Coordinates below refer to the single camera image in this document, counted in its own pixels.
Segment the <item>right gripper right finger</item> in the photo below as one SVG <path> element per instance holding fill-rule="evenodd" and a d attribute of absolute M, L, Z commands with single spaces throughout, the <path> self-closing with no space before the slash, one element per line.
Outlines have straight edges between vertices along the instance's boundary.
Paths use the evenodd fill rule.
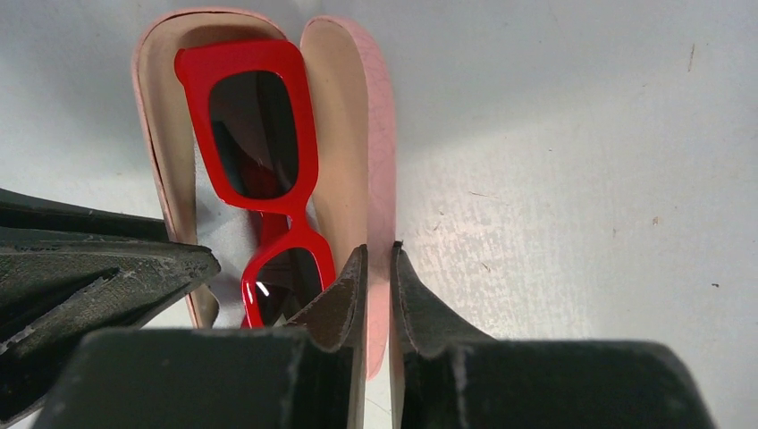
<path fill-rule="evenodd" d="M 650 341 L 498 340 L 419 279 L 392 248 L 397 428 L 712 428 L 683 362 Z"/>

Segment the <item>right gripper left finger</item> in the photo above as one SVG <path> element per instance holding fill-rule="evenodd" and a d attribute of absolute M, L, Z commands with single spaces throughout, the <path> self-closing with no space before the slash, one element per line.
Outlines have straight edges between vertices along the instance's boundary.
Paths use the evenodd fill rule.
<path fill-rule="evenodd" d="M 88 335 L 38 428 L 352 428 L 362 402 L 368 254 L 286 325 Z"/>

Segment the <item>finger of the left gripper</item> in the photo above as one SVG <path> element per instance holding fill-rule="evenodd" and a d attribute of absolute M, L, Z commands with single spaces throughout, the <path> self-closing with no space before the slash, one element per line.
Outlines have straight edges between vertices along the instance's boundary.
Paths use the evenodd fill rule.
<path fill-rule="evenodd" d="M 119 214 L 1 190 L 3 227 L 49 230 L 167 242 L 160 219 Z"/>
<path fill-rule="evenodd" d="M 38 409 L 88 333 L 141 327 L 218 274 L 209 248 L 1 230 L 1 421 Z"/>

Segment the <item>pink glasses case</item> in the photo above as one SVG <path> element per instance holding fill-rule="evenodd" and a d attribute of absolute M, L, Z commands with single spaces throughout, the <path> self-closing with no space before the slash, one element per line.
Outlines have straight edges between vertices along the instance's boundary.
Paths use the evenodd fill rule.
<path fill-rule="evenodd" d="M 190 112 L 173 58 L 183 49 L 245 38 L 284 38 L 260 13 L 222 7 L 175 11 L 135 46 L 132 80 L 169 237 L 197 240 L 196 155 Z M 390 325 L 390 259 L 396 225 L 396 115 L 380 47 L 354 21 L 312 18 L 299 42 L 315 105 L 320 230 L 342 268 L 368 247 L 366 376 L 380 370 Z"/>

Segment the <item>red frame sunglasses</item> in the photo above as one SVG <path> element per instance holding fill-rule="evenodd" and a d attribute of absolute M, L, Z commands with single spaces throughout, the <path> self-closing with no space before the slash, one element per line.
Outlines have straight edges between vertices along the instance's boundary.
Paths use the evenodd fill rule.
<path fill-rule="evenodd" d="M 242 326 L 271 326 L 336 277 L 308 215 L 319 160 L 303 56 L 285 39 L 236 40 L 183 48 L 174 71 L 216 195 L 255 220 L 257 248 L 240 279 Z"/>

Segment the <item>blue cleaning cloth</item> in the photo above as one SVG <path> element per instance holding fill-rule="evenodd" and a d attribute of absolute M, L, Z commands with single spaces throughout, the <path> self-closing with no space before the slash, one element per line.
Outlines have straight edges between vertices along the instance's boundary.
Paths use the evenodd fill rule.
<path fill-rule="evenodd" d="M 217 305 L 211 312 L 211 326 L 238 328 L 245 315 L 241 276 L 257 247 L 253 221 L 247 211 L 225 204 L 216 195 L 198 147 L 194 160 L 198 243 L 210 248 L 221 266 L 209 283 Z"/>

